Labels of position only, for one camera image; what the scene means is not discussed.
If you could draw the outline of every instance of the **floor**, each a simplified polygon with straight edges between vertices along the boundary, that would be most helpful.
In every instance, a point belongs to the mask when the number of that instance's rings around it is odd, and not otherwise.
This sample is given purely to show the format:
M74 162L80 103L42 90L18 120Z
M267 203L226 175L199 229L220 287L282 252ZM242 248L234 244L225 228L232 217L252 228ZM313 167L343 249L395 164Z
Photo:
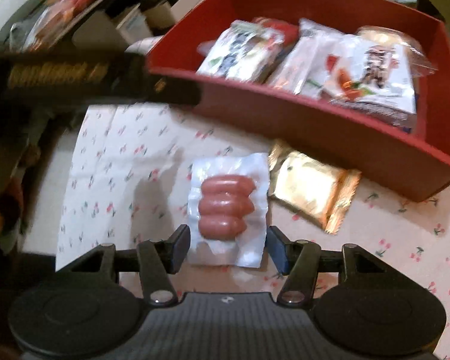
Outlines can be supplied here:
M64 132L44 167L36 199L28 218L22 249L28 252L55 254L62 202L68 180L77 132Z

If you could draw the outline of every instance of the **red tray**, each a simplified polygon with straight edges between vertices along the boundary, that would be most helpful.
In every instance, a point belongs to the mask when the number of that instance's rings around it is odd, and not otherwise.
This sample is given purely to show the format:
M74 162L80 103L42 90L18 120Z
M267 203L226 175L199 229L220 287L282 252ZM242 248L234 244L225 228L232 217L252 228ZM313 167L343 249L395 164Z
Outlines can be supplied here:
M197 46L236 19L306 17L346 33L388 27L417 39L438 71L421 78L418 126L411 135L372 117L263 85L196 75ZM201 83L196 114L269 138L315 158L354 167L416 202L450 185L450 42L439 20L387 0L205 0L152 49L149 69Z

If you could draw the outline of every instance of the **white tablecloth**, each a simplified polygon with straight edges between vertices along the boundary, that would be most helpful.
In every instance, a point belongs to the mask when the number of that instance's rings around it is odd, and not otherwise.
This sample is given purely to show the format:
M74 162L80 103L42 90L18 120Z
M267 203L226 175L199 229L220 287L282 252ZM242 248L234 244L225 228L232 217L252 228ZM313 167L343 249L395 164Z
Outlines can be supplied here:
M202 156L267 152L270 142L164 105L90 107L73 154L63 203L57 268L103 242L133 248L145 239L166 239L186 223L192 161ZM356 243L437 296L447 326L436 354L450 360L450 187L422 203L362 180L338 235L327 235L277 203L272 224L291 240L309 239L322 249ZM198 267L185 262L171 277L186 291L255 292L274 296L284 278L265 253L260 269ZM121 284L140 295L138 276ZM336 284L320 274L316 296Z

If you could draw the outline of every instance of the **gold snack package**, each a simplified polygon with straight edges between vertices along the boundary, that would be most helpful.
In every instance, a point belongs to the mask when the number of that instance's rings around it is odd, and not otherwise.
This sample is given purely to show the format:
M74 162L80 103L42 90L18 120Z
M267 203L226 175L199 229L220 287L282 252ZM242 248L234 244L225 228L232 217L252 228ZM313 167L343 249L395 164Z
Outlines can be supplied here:
M350 207L361 172L321 163L276 140L270 155L268 195L336 234Z

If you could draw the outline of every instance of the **table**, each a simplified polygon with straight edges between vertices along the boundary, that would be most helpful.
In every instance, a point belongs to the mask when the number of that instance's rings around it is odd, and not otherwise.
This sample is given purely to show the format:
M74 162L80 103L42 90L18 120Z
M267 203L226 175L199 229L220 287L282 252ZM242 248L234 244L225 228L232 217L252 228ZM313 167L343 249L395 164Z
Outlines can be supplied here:
M73 154L60 223L56 268L103 242L117 249L166 239L187 222L194 159L267 152L271 142L165 105L90 107ZM436 355L450 360L450 187L412 203L367 179L361 181L337 235L328 235L276 202L271 223L289 239L323 249L353 242L382 258L444 304L447 325ZM264 253L259 269L191 266L171 276L178 295L187 291L279 293L284 278ZM121 285L141 295L136 274ZM320 274L315 296L336 285Z

